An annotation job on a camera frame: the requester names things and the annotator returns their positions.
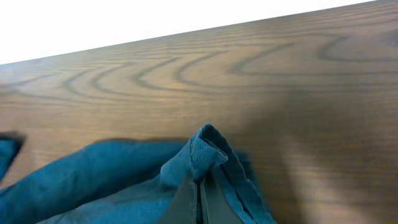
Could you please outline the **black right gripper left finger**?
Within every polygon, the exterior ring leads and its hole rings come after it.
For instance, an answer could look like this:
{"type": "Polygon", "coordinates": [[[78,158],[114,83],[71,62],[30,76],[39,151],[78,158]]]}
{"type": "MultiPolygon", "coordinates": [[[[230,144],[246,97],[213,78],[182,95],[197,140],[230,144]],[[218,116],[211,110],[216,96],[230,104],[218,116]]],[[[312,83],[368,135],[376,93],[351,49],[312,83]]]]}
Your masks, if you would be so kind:
{"type": "Polygon", "coordinates": [[[187,174],[157,224],[196,224],[197,210],[198,186],[193,177],[187,174]]]}

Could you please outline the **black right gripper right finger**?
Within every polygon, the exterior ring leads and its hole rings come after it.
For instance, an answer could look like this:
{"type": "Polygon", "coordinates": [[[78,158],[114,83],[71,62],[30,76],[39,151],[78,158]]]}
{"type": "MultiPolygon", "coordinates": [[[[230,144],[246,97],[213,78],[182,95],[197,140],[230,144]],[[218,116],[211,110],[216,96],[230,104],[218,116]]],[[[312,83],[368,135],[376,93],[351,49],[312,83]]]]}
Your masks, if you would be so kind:
{"type": "Polygon", "coordinates": [[[200,184],[200,197],[204,224],[243,224],[211,173],[200,184]]]}

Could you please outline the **dark blue shorts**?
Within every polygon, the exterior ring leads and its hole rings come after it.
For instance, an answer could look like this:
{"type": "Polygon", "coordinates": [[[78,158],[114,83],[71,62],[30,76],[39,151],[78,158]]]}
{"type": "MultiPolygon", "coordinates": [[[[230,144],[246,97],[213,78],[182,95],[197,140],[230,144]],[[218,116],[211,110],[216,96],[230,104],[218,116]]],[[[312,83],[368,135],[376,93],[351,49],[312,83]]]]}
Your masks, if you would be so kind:
{"type": "Polygon", "coordinates": [[[187,142],[100,141],[1,190],[2,223],[157,223],[183,178],[211,173],[243,223],[273,223],[251,163],[212,126],[187,142]]]}

